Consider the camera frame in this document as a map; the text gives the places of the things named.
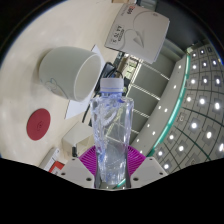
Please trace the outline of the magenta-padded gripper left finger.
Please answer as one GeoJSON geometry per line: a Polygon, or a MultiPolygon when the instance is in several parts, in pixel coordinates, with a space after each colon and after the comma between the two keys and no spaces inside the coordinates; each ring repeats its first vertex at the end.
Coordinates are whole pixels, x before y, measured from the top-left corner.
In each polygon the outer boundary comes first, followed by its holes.
{"type": "Polygon", "coordinates": [[[80,157],[72,157],[62,168],[59,176],[84,188],[95,188],[98,165],[95,148],[91,147],[80,157]]]}

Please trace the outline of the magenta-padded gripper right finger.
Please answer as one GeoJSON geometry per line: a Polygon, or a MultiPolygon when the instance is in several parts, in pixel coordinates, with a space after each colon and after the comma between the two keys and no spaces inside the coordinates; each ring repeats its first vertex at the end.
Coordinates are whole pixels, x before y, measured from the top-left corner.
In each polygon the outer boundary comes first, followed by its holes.
{"type": "Polygon", "coordinates": [[[129,146],[126,167],[126,187],[140,188],[167,176],[166,171],[154,157],[145,157],[129,146]]]}

